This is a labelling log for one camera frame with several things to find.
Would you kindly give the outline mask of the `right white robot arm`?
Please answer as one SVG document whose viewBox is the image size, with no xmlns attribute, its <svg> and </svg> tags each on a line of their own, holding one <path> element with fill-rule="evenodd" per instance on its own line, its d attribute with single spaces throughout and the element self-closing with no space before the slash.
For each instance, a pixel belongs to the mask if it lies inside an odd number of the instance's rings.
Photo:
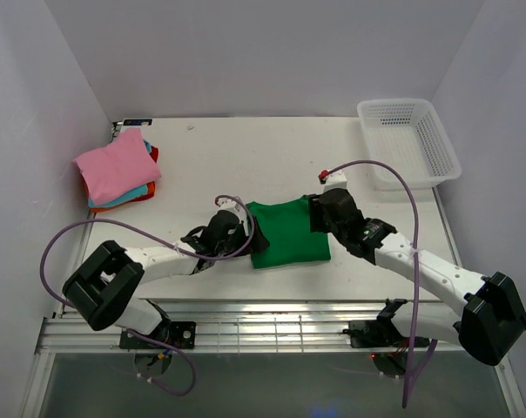
<svg viewBox="0 0 526 418">
<path fill-rule="evenodd" d="M 387 300 L 373 320 L 347 329 L 359 347 L 397 346 L 415 335 L 460 345 L 483 364 L 498 365 L 526 330 L 526 312 L 506 274 L 470 272 L 428 252 L 415 251 L 394 226 L 366 218 L 344 188 L 308 199 L 310 230 L 330 233 L 354 257 L 389 270 L 432 293 L 442 305 L 417 308 Z"/>
</svg>

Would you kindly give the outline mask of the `green t shirt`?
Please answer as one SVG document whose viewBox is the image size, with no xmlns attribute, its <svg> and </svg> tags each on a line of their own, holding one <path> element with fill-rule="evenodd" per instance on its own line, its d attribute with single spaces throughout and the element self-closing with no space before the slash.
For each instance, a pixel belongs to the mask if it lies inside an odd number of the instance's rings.
<svg viewBox="0 0 526 418">
<path fill-rule="evenodd" d="M 254 269 L 331 259 L 327 235 L 310 231 L 308 196 L 275 205 L 253 201 L 247 208 L 269 241 L 265 251 L 252 254 Z"/>
</svg>

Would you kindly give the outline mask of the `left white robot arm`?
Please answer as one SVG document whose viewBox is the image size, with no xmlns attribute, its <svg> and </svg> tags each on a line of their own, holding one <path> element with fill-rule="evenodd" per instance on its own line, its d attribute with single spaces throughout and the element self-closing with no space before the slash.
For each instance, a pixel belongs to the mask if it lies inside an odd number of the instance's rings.
<svg viewBox="0 0 526 418">
<path fill-rule="evenodd" d="M 148 347 L 161 347 L 171 341 L 172 321 L 157 304 L 135 295 L 140 285 L 201 273 L 216 258 L 259 254 L 269 247 L 258 220 L 232 206 L 171 247 L 125 248 L 114 240 L 103 242 L 64 283 L 63 296 L 92 330 L 131 329 Z"/>
</svg>

